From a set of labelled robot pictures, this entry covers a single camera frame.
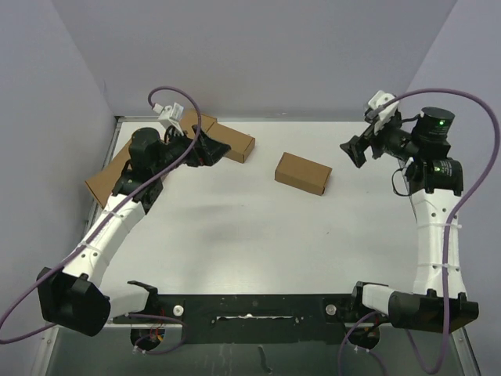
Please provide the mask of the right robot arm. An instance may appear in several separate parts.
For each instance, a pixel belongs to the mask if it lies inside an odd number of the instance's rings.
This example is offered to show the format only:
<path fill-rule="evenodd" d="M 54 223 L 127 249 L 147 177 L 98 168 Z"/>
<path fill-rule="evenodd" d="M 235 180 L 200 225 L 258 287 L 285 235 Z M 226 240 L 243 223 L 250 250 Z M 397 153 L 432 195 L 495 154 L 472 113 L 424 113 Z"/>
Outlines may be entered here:
<path fill-rule="evenodd" d="M 416 218 L 418 261 L 410 293 L 385 284 L 359 281 L 348 300 L 348 311 L 365 320 L 375 311 L 396 328 L 452 333 L 476 320 L 478 304 L 467 297 L 459 261 L 459 236 L 455 206 L 463 196 L 463 168 L 448 156 L 447 135 L 454 113 L 425 107 L 412 117 L 411 132 L 402 130 L 405 119 L 395 110 L 384 125 L 370 122 L 360 136 L 340 148 L 357 168 L 388 154 L 404 162 L 398 169 L 408 186 Z"/>

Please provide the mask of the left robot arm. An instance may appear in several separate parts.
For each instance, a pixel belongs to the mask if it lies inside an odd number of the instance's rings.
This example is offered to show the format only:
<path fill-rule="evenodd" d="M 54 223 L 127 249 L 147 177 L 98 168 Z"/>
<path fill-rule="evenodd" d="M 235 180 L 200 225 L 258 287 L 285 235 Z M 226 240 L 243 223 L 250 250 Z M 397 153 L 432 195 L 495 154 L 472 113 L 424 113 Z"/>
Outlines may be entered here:
<path fill-rule="evenodd" d="M 157 316 L 155 287 L 133 280 L 131 291 L 107 296 L 99 286 L 119 247 L 159 197 L 163 177 L 180 165 L 210 167 L 230 151 L 230 145 L 197 126 L 193 131 L 192 139 L 174 126 L 164 134 L 150 127 L 132 134 L 129 159 L 100 217 L 60 266 L 44 268 L 38 275 L 38 298 L 46 321 L 95 336 L 115 317 L 132 313 L 149 322 Z"/>

